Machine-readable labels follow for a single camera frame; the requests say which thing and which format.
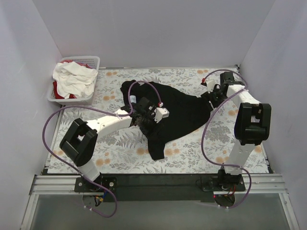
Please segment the black t-shirt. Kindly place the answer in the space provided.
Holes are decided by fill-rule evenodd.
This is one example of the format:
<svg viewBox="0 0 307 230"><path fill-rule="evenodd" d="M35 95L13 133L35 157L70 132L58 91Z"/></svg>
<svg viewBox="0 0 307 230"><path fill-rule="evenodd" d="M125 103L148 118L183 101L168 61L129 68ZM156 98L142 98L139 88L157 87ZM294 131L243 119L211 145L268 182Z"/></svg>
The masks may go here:
<svg viewBox="0 0 307 230"><path fill-rule="evenodd" d="M187 95L175 88L151 82L157 89L169 116L159 123L132 119L132 126L139 126L146 136L148 151L154 161L163 159L166 143L181 138L204 125L213 110L206 98Z"/></svg>

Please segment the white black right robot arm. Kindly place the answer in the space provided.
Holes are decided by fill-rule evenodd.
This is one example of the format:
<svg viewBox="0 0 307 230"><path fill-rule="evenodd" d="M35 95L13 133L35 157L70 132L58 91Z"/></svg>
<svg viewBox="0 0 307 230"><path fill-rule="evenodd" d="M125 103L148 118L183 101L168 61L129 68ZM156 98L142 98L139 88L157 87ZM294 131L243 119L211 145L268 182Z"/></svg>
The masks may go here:
<svg viewBox="0 0 307 230"><path fill-rule="evenodd" d="M208 76L202 79L201 84L207 88L202 97L211 103L215 111L229 100L236 105L236 141L228 160L219 164L218 173L200 178L201 189L204 192L244 191L243 167L255 147L269 137L272 107L256 100L248 92L245 80L235 80L236 72L228 69L220 69L219 72L219 83Z"/></svg>

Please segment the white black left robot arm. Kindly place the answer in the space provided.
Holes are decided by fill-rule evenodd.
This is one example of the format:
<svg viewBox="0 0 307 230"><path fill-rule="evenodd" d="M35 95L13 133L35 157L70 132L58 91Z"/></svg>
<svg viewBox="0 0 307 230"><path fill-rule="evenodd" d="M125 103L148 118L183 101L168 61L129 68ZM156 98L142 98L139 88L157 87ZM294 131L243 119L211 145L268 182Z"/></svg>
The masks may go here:
<svg viewBox="0 0 307 230"><path fill-rule="evenodd" d="M137 103L121 107L114 116L106 115L88 121L75 119L59 146L73 161L81 175L102 184L102 174L92 159L97 140L132 126L138 126L146 135L153 134L158 130L162 119L168 116L169 111L162 107L162 103L155 106L143 97Z"/></svg>

